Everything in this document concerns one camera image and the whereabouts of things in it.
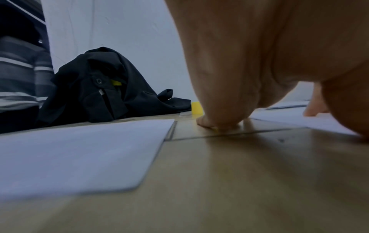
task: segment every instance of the black jacket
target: black jacket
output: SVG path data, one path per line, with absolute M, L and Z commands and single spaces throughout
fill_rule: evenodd
M 111 79 L 122 86 L 114 86 Z M 40 109 L 37 127 L 191 110 L 191 101 L 172 98 L 171 89 L 157 95 L 132 63 L 105 47 L 79 55 L 52 81 L 57 91 Z

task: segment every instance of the yellow object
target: yellow object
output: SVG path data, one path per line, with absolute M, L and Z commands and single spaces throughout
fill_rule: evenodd
M 122 86 L 121 82 L 115 81 L 115 80 L 110 80 L 110 82 L 114 85 L 114 86 Z
M 201 107 L 200 102 L 193 102 L 191 104 L 191 108 L 193 115 L 204 115 L 204 111 L 203 108 Z

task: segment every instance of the white wall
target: white wall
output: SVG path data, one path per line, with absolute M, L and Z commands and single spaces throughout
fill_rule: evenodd
M 157 93 L 197 101 L 164 0 L 42 0 L 55 71 L 101 46 L 128 58 Z M 303 86 L 286 100 L 310 98 Z

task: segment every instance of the striped fabric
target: striped fabric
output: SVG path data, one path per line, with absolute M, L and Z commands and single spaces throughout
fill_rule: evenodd
M 0 112 L 41 107 L 55 91 L 50 54 L 41 47 L 0 38 Z

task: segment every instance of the paper sheet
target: paper sheet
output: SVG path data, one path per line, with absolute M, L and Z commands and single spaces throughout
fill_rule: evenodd
M 147 120 L 0 136 L 0 200 L 135 188 L 173 122 Z
M 304 110 L 305 107 L 255 111 L 251 114 L 250 118 L 263 121 L 294 124 L 312 129 L 320 129 L 342 134 L 357 135 L 355 132 L 339 124 L 329 113 L 320 113 L 316 117 L 304 117 Z

